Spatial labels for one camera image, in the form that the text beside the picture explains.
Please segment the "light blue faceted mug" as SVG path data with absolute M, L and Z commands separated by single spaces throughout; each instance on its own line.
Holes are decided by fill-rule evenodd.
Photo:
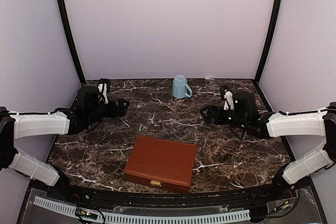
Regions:
M 184 75 L 177 75 L 173 80 L 172 96 L 176 99 L 191 98 L 193 92 Z

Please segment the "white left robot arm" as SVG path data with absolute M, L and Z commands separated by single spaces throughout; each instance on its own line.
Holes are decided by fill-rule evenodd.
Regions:
M 23 176 L 53 187 L 63 201 L 74 197 L 69 178 L 60 168 L 47 164 L 47 151 L 58 135 L 92 131 L 103 119 L 126 115 L 130 102 L 109 100 L 110 81 L 81 87 L 70 108 L 47 112 L 18 112 L 1 107 L 1 169 L 12 169 Z

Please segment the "red jewelry box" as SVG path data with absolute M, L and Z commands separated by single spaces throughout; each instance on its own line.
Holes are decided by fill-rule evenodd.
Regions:
M 139 135 L 123 171 L 136 184 L 187 194 L 196 145 Z

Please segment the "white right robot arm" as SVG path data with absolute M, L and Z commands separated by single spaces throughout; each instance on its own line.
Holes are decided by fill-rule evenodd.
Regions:
M 279 169 L 268 187 L 271 199 L 280 199 L 289 186 L 335 165 L 334 102 L 310 111 L 260 113 L 252 93 L 245 90 L 231 92 L 226 86 L 220 92 L 223 105 L 208 105 L 200 110 L 206 123 L 241 129 L 243 134 L 261 140 L 278 137 L 317 140 L 315 146 L 304 148 L 300 157 Z

